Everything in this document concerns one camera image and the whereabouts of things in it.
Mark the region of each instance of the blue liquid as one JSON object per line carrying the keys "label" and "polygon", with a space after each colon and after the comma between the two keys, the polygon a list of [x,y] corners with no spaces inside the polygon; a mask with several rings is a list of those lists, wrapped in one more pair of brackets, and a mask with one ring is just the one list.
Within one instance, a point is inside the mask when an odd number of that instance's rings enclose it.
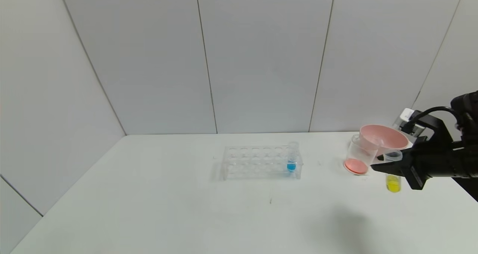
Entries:
{"label": "blue liquid", "polygon": [[287,169],[288,169],[289,171],[294,171],[296,164],[297,164],[297,162],[288,161],[288,162],[287,162]]}

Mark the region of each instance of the black cable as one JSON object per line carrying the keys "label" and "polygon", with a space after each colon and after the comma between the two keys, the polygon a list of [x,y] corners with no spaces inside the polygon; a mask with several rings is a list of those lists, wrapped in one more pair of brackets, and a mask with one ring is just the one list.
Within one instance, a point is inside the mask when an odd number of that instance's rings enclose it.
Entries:
{"label": "black cable", "polygon": [[405,128],[405,127],[409,127],[409,126],[412,127],[413,124],[415,124],[420,118],[422,118],[423,116],[428,115],[428,114],[430,114],[430,113],[432,113],[432,112],[434,112],[434,111],[446,111],[446,112],[449,112],[449,113],[451,113],[451,114],[454,116],[454,118],[456,118],[456,123],[457,123],[458,125],[461,125],[461,123],[462,123],[462,122],[461,122],[461,117],[460,117],[460,115],[459,115],[458,112],[456,112],[454,109],[449,108],[449,107],[447,107],[447,106],[435,106],[434,108],[430,108],[430,109],[427,109],[427,110],[425,110],[425,111],[423,111],[423,112],[418,113],[418,115],[414,116],[409,122],[405,123],[405,125],[403,125],[403,127],[404,127],[404,128]]}

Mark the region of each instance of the wall seam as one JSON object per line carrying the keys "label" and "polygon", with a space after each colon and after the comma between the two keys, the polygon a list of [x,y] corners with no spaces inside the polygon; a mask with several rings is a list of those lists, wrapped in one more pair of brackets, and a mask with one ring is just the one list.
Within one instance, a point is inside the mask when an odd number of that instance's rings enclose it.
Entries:
{"label": "wall seam", "polygon": [[18,196],[20,196],[24,201],[25,203],[27,203],[31,208],[33,208],[33,210],[35,210],[35,212],[38,213],[38,215],[40,215],[41,217],[43,217],[43,214],[36,208],[34,207],[26,198],[25,196],[23,196],[12,184],[10,184],[10,182],[3,176],[3,174],[0,174],[0,178],[3,179],[3,181],[5,181],[5,183],[7,183],[8,186],[10,186],[10,188],[13,189],[14,192],[16,192],[18,194]]}
{"label": "wall seam", "polygon": [[415,100],[413,101],[413,104],[412,104],[412,106],[411,106],[412,108],[413,108],[413,106],[415,106],[415,103],[416,103],[416,101],[418,100],[418,96],[419,96],[420,93],[422,92],[423,86],[425,85],[426,79],[428,78],[428,75],[430,75],[430,72],[432,71],[433,65],[435,64],[435,60],[437,59],[438,54],[440,53],[440,50],[441,50],[441,48],[442,48],[442,46],[443,46],[443,43],[444,43],[444,41],[445,41],[445,38],[447,38],[448,31],[449,31],[450,26],[451,26],[451,24],[452,24],[452,22],[453,22],[453,19],[454,19],[454,16],[455,16],[455,14],[456,14],[456,11],[458,10],[458,6],[460,5],[460,2],[461,2],[461,0],[458,0],[458,3],[456,4],[456,7],[454,8],[453,16],[451,17],[450,23],[448,24],[447,30],[445,31],[445,35],[443,35],[442,42],[440,43],[440,46],[438,47],[437,53],[435,54],[435,58],[433,58],[432,65],[430,65],[430,69],[428,69],[428,73],[426,74],[425,79],[423,80],[422,86],[420,87],[420,90],[418,91],[418,94],[417,94],[417,96],[415,97]]}
{"label": "wall seam", "polygon": [[203,21],[201,19],[201,9],[199,8],[199,0],[196,0],[198,3],[198,14],[199,14],[199,24],[201,26],[201,35],[203,37],[203,47],[204,47],[204,58],[206,61],[206,69],[208,71],[208,80],[209,80],[209,90],[211,92],[211,104],[212,104],[212,114],[214,116],[214,125],[215,125],[215,133],[217,132],[217,121],[215,119],[215,110],[214,110],[214,100],[212,98],[212,87],[211,87],[211,77],[209,75],[209,64],[208,64],[208,55],[206,54],[206,43],[204,41],[204,31],[203,31]]}
{"label": "wall seam", "polygon": [[94,76],[96,77],[97,79],[97,82],[99,83],[99,86],[101,87],[101,90],[103,91],[103,94],[105,95],[106,97],[106,100],[108,101],[109,103],[109,106],[111,107],[111,110],[113,111],[115,117],[116,117],[116,120],[118,121],[119,123],[119,126],[121,127],[121,129],[123,130],[123,134],[126,135],[126,131],[124,130],[123,128],[123,124],[121,124],[121,121],[120,121],[120,118],[118,117],[118,114],[116,113],[115,109],[113,108],[113,105],[111,104],[111,101],[108,97],[108,94],[106,94],[106,91],[105,91],[105,88],[103,87],[103,84],[101,84],[101,81],[98,77],[98,74],[96,72],[96,69],[94,68],[93,66],[93,63],[91,62],[91,59],[88,55],[88,52],[85,48],[85,45],[83,44],[83,41],[81,40],[81,37],[80,37],[80,34],[78,33],[78,29],[77,29],[77,26],[75,25],[75,22],[73,21],[73,17],[71,16],[71,13],[70,13],[70,9],[68,9],[68,5],[66,4],[66,1],[65,0],[62,0],[63,1],[63,4],[65,5],[65,8],[66,8],[66,12],[68,13],[68,17],[70,17],[70,21],[71,21],[71,24],[73,25],[73,29],[75,29],[75,33],[77,34],[77,37],[78,37],[78,40],[80,41],[80,44],[81,44],[81,47],[83,48],[83,51],[85,52],[85,55],[87,56],[87,59],[88,59],[88,62],[91,66],[91,69],[93,69],[93,72],[94,72]]}
{"label": "wall seam", "polygon": [[327,38],[328,38],[328,31],[330,29],[330,20],[332,19],[332,9],[333,9],[333,1],[331,2],[330,4],[330,14],[329,14],[329,21],[328,21],[328,24],[327,24],[327,31],[326,31],[326,39],[324,41],[324,49],[322,51],[322,58],[320,60],[320,69],[319,69],[319,76],[317,78],[317,87],[316,87],[316,94],[314,95],[314,102],[312,104],[312,113],[310,114],[310,122],[309,122],[309,131],[310,132],[310,127],[312,126],[312,118],[314,116],[314,108],[316,106],[316,99],[317,99],[317,91],[319,89],[319,81],[320,81],[320,74],[322,72],[322,66],[324,64],[324,55],[326,54],[326,45],[327,45]]}

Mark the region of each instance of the test tube with yellow liquid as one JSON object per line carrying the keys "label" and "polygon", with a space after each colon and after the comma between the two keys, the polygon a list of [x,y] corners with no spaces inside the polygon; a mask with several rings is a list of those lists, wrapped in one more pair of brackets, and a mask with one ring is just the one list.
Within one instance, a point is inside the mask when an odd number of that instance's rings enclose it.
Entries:
{"label": "test tube with yellow liquid", "polygon": [[[384,152],[384,161],[385,162],[396,162],[401,161],[403,155],[400,150],[388,150]],[[391,192],[399,192],[401,189],[401,176],[396,176],[394,174],[386,174],[385,182],[387,184],[387,189]]]}

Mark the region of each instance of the yellow liquid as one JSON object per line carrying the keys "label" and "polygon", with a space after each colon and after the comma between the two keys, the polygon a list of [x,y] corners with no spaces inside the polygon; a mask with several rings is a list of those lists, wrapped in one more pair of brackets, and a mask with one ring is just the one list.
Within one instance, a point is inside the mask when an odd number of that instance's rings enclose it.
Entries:
{"label": "yellow liquid", "polygon": [[394,176],[392,174],[388,174],[386,177],[387,182],[387,189],[391,192],[399,192],[400,191],[400,179],[398,176]]}

